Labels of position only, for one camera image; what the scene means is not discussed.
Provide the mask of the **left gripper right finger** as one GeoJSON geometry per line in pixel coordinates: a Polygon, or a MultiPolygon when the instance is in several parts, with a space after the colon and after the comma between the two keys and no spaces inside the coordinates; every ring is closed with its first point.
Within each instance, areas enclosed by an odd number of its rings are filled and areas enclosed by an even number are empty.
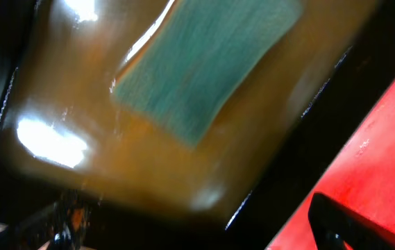
{"type": "Polygon", "coordinates": [[[320,192],[308,219],[318,249],[395,249],[394,233],[320,192]]]}

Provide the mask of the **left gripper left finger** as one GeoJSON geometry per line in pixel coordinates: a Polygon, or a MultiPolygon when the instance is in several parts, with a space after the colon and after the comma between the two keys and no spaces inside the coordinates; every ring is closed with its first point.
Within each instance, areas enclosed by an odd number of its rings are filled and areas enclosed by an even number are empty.
{"type": "Polygon", "coordinates": [[[83,246],[90,207],[75,190],[31,215],[13,229],[10,249],[75,250],[83,246]]]}

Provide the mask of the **green yellow sponge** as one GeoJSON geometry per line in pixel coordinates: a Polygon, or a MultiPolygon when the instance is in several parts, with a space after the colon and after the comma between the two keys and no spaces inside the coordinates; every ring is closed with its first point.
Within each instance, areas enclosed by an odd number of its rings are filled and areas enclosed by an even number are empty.
{"type": "Polygon", "coordinates": [[[302,12],[292,0],[180,1],[119,80],[114,98],[195,146],[302,12]]]}

